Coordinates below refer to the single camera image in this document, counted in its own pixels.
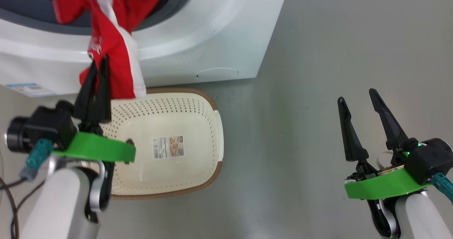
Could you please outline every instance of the sticker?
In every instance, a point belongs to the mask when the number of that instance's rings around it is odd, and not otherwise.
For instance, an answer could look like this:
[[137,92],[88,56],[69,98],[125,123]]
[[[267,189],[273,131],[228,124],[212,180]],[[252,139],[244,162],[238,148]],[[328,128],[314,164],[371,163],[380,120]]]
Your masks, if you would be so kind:
[[35,83],[7,84],[6,87],[9,87],[10,89],[13,89],[29,97],[44,97],[56,95],[56,93],[49,91],[48,89],[45,89]]
[[154,159],[184,157],[183,136],[167,136],[153,139]]

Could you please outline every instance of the black camera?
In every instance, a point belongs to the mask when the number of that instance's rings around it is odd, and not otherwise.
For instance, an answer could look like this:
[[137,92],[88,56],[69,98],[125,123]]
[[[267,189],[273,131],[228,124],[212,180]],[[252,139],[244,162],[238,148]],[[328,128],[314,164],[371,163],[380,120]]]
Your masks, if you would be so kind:
[[39,139],[48,139],[54,150],[65,151],[78,131],[72,113],[73,105],[61,100],[54,109],[40,106],[29,118],[14,118],[5,134],[8,149],[29,153]]

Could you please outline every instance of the cable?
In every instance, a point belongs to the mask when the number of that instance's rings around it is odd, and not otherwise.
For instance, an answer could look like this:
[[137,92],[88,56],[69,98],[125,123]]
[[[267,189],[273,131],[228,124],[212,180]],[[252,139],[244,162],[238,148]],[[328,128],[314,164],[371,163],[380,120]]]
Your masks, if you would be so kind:
[[17,205],[17,208],[16,208],[16,213],[15,213],[15,216],[13,216],[13,219],[11,220],[11,225],[10,225],[10,230],[13,231],[14,227],[16,226],[16,223],[15,223],[15,219],[18,220],[18,212],[19,212],[19,209],[21,208],[22,205],[24,205],[25,201],[31,197],[39,188],[41,188],[45,183],[45,180],[44,181],[41,181],[41,183],[39,183],[34,189],[32,189],[32,191],[30,191],[29,194],[27,194],[20,202],[19,204]]
[[12,188],[14,186],[18,186],[19,184],[23,183],[24,181],[26,181],[26,178],[22,178],[20,180],[10,183],[10,184],[5,184],[5,182],[2,180],[2,183],[4,186],[0,187],[0,191],[4,190],[4,189]]
[[382,165],[382,163],[380,162],[380,157],[382,156],[382,154],[390,154],[390,155],[393,155],[393,152],[390,152],[390,151],[385,151],[385,152],[381,152],[377,155],[377,158],[376,158],[376,163],[377,163],[377,167],[379,168],[379,170],[382,170],[384,168],[386,168],[384,165]]
[[6,196],[10,200],[11,210],[13,212],[13,223],[14,223],[15,228],[13,229],[13,227],[11,227],[11,231],[10,231],[11,239],[18,239],[19,238],[19,220],[18,220],[17,214],[16,214],[17,213],[16,203],[14,203],[13,195],[11,194],[11,191],[10,191],[8,185],[5,183],[5,181],[3,181],[3,179],[1,177],[0,177],[0,183],[2,185],[4,185]]

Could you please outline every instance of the washing machine drum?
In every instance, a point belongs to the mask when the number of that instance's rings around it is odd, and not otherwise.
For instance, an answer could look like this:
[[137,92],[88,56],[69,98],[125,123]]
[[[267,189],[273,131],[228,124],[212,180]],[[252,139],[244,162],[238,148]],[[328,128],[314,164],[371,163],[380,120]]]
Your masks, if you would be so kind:
[[[177,13],[188,0],[160,0],[157,6],[136,30],[149,28]],[[90,35],[91,13],[85,12],[70,24],[57,22],[52,0],[0,0],[0,18],[12,23],[39,30],[72,34]]]

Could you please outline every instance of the green bracket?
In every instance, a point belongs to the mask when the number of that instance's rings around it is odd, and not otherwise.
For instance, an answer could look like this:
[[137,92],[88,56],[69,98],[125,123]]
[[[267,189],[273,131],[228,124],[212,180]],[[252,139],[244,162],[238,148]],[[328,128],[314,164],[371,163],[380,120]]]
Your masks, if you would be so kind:
[[134,162],[136,148],[132,144],[104,138],[93,133],[78,132],[68,150],[53,152],[53,154],[105,162]]
[[349,198],[378,200],[409,194],[430,185],[419,185],[404,168],[400,168],[372,179],[346,183],[344,188]]

